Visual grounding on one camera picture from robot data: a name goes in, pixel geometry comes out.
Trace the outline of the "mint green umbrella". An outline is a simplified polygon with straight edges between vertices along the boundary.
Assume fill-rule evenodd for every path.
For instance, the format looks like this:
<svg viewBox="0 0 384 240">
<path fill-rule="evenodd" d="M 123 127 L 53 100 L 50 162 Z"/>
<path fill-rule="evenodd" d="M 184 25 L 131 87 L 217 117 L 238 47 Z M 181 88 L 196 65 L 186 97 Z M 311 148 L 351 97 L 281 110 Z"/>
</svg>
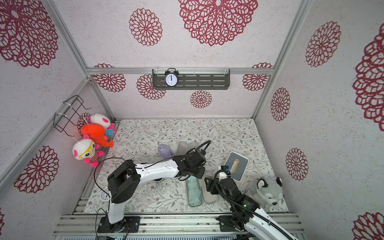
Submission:
<svg viewBox="0 0 384 240">
<path fill-rule="evenodd" d="M 198 207 L 203 203 L 199 179 L 196 177 L 192 176 L 187 179 L 187 195 L 190 207 Z"/>
</svg>

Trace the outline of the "mint umbrella case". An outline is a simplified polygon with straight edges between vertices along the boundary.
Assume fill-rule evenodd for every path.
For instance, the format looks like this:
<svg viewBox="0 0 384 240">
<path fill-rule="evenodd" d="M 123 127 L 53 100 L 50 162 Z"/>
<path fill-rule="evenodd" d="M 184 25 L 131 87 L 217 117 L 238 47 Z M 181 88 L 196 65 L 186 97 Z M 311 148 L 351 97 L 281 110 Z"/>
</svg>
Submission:
<svg viewBox="0 0 384 240">
<path fill-rule="evenodd" d="M 216 203 L 218 201 L 218 194 L 215 190 L 213 178 L 203 176 L 203 178 L 199 180 L 199 184 L 202 190 L 205 203 L 207 205 Z"/>
</svg>

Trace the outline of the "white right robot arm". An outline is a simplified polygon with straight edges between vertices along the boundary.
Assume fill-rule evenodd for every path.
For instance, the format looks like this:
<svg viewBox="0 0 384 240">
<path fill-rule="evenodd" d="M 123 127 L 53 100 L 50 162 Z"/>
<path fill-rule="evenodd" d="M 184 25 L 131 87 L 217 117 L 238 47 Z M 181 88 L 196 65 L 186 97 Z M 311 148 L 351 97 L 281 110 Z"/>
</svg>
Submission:
<svg viewBox="0 0 384 240">
<path fill-rule="evenodd" d="M 221 166 L 212 178 L 204 178 L 206 190 L 219 195 L 230 205 L 231 215 L 216 218 L 222 232 L 246 231 L 241 239 L 256 237 L 259 240 L 295 240 L 296 237 L 272 219 L 251 197 L 242 193 L 231 177 L 228 166 Z"/>
</svg>

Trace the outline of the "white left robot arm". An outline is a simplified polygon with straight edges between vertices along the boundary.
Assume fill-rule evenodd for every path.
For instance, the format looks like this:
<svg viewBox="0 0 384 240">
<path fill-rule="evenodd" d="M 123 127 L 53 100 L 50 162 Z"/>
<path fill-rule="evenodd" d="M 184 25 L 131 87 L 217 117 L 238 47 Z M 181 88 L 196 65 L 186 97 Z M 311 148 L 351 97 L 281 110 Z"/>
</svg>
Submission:
<svg viewBox="0 0 384 240">
<path fill-rule="evenodd" d="M 186 155 L 174 156 L 155 164 L 134 164 L 124 161 L 107 178 L 110 206 L 107 213 L 111 225 L 124 218 L 126 202 L 140 184 L 157 179 L 193 176 L 201 179 L 205 173 L 205 150 L 191 150 Z"/>
</svg>

